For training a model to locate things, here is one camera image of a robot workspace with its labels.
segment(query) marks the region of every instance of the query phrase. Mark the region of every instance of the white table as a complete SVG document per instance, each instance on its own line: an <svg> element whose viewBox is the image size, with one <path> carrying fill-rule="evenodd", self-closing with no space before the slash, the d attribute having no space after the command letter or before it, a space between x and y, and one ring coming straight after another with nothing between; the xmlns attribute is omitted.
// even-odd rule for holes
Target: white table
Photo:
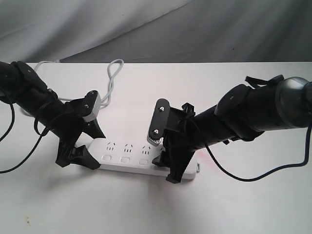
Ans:
<svg viewBox="0 0 312 234"><path fill-rule="evenodd" d="M107 64L44 64L38 73L60 97L106 92ZM111 105L98 121L107 137L144 141L159 98L200 113L216 104L246 75L270 79L312 77L312 63L125 64ZM0 132L10 122L0 103ZM31 117L16 106L12 133L0 144L0 169L24 158L38 136ZM253 142L218 144L212 150L230 172L257 176L300 162L306 129L266 132ZM83 137L81 143L90 139ZM0 175L0 233L308 234L312 232L312 162L254 183L223 174L205 150L195 180L171 184L164 177L55 164L58 138L49 133L18 170Z"/></svg>

